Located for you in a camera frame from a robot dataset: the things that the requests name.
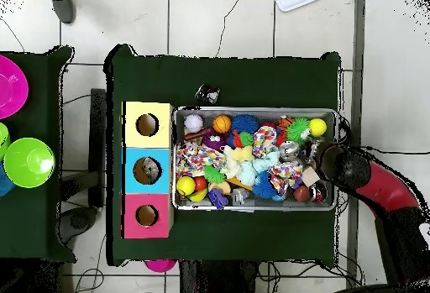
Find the orange basketball toy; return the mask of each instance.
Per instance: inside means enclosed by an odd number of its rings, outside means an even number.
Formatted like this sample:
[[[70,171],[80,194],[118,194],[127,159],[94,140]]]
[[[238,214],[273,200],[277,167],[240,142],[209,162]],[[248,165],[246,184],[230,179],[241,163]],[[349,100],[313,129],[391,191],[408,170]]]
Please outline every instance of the orange basketball toy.
[[[232,125],[231,119],[227,115],[218,115],[213,119],[213,129],[217,133],[226,133]]]

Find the brown ball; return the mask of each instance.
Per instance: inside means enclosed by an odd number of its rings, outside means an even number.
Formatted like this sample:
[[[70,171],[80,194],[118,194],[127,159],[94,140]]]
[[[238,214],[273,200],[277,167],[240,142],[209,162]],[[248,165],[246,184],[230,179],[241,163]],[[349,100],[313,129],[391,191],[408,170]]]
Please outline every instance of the brown ball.
[[[306,186],[298,186],[294,191],[294,198],[296,198],[296,201],[309,201],[311,192]]]

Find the pink object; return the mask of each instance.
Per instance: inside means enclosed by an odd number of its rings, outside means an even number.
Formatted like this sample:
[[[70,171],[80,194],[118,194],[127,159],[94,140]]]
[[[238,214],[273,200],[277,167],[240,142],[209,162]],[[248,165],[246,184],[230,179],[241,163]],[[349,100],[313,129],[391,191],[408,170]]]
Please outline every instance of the pink object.
[[[14,115],[25,104],[29,84],[21,69],[0,55],[0,119]]]
[[[154,225],[144,227],[136,219],[141,206],[152,206],[158,212]],[[126,194],[124,209],[124,238],[168,238],[170,230],[169,194]]]
[[[158,259],[145,261],[146,267],[154,272],[167,272],[176,265],[176,260]]]

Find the green cup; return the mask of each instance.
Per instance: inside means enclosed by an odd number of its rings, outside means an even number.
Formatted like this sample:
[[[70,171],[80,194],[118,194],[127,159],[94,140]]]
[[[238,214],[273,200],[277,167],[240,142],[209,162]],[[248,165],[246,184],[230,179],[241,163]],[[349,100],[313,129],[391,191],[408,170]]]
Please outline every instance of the green cup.
[[[6,176],[15,185],[35,188],[43,185],[52,175],[55,157],[43,141],[23,138],[11,143],[3,163]]]
[[[0,123],[0,161],[3,160],[10,145],[9,131],[6,125]]]

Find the dark green table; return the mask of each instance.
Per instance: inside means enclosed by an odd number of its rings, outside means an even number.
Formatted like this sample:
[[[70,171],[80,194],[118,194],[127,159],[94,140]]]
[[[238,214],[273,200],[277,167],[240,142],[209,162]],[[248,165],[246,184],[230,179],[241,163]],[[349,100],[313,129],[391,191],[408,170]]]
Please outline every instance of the dark green table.
[[[105,61],[107,75],[107,260],[320,259],[333,265],[329,212],[176,211],[167,239],[120,238],[121,101],[202,105],[202,83],[221,88],[217,106],[338,108],[338,54],[258,60],[139,57],[127,45]]]
[[[15,187],[0,197],[0,257],[73,261],[72,252],[58,239],[62,132],[60,73],[71,58],[71,47],[57,47],[44,55],[0,52],[15,62],[29,83],[29,97],[19,112],[2,120],[11,140],[31,137],[54,151],[56,167],[48,181],[33,189]]]

